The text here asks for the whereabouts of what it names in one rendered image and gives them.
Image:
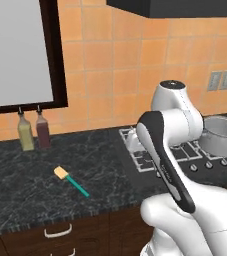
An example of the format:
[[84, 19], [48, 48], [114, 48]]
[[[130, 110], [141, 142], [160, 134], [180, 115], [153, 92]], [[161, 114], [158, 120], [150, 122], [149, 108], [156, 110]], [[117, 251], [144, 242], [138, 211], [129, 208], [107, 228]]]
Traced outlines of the black range hood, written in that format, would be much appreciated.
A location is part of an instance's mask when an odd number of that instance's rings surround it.
[[227, 0], [106, 0], [106, 4], [147, 18], [227, 17]]

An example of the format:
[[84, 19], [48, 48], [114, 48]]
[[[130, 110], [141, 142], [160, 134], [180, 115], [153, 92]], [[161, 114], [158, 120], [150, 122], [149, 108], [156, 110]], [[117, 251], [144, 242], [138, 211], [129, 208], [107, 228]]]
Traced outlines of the dark wood drawer front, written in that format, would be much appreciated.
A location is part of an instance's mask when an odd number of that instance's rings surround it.
[[1, 238], [9, 256], [109, 256], [107, 214], [31, 228]]

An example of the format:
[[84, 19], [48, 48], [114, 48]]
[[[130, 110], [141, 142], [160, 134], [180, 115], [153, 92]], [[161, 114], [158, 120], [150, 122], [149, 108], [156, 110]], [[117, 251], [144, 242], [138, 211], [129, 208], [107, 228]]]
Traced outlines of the yellow-green oil bottle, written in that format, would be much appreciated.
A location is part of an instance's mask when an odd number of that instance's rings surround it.
[[31, 151], [35, 148], [30, 122], [25, 118], [21, 108], [18, 109], [19, 123], [18, 134], [24, 151]]

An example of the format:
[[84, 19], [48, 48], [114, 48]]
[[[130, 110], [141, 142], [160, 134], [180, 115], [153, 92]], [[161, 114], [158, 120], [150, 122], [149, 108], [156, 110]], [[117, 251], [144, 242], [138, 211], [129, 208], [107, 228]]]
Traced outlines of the dark wood cupboard door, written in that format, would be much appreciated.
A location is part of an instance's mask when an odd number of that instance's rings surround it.
[[141, 218], [135, 206], [109, 214], [109, 256], [140, 256], [153, 228]]

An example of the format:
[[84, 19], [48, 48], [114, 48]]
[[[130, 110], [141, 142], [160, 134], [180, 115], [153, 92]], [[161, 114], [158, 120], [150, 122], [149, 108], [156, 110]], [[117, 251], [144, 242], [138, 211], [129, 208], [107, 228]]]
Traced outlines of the teal handled spatula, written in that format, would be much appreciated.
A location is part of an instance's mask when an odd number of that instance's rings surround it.
[[70, 182], [76, 189], [78, 189], [85, 197], [89, 197], [90, 194], [80, 185], [78, 184], [70, 175], [69, 173], [62, 168], [61, 166], [58, 166], [54, 169], [54, 174], [61, 180], [66, 179], [68, 182]]

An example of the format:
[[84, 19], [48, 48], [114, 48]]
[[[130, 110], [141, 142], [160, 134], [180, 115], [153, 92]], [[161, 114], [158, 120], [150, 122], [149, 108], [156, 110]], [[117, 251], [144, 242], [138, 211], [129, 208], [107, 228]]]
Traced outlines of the grey wall socket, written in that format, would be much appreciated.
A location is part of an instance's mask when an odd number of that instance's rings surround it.
[[220, 90], [227, 90], [227, 70], [223, 73], [222, 81], [219, 87]]
[[221, 71], [212, 71], [210, 74], [209, 83], [207, 86], [208, 91], [216, 91], [218, 89], [222, 72]]

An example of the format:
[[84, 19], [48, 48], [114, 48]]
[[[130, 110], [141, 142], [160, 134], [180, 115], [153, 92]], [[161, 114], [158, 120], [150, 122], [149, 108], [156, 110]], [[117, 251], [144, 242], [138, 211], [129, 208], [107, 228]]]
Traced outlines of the silver metal pot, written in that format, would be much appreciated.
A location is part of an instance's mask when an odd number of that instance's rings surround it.
[[227, 117], [220, 115], [206, 117], [198, 144], [206, 153], [227, 157]]

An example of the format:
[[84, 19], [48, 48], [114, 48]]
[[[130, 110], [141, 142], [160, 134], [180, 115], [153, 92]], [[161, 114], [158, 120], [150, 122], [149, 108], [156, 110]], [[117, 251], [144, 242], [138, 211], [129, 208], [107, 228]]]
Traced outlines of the dark red sauce bottle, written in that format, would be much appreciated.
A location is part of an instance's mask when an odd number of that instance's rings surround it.
[[36, 121], [36, 130], [38, 135], [39, 146], [41, 148], [49, 148], [51, 146], [51, 143], [48, 122], [43, 117], [42, 109], [40, 108], [40, 106], [37, 106], [36, 112], [38, 114], [38, 118]]

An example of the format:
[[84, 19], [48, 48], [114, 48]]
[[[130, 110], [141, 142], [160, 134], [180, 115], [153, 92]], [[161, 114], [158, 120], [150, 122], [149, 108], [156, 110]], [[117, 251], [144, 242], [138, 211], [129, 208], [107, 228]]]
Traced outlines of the dark framed window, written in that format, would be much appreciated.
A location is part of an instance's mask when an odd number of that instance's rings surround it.
[[0, 114], [67, 105], [57, 0], [0, 0]]

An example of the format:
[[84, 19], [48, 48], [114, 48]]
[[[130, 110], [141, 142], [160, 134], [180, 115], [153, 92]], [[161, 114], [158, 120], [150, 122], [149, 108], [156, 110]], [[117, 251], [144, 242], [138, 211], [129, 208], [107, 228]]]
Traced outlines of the black gas hob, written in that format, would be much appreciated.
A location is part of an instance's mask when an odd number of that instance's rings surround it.
[[[159, 193], [167, 192], [167, 188], [154, 167], [150, 155], [136, 137], [135, 127], [114, 128], [110, 132], [110, 138], [124, 166], [126, 175], [135, 189], [140, 191], [155, 189]], [[171, 152], [189, 179], [204, 185], [227, 189], [227, 166], [221, 165], [222, 157], [207, 154], [200, 149], [197, 141], [172, 147]], [[213, 164], [212, 169], [205, 167], [207, 161]], [[198, 167], [197, 172], [190, 170], [192, 164]]]

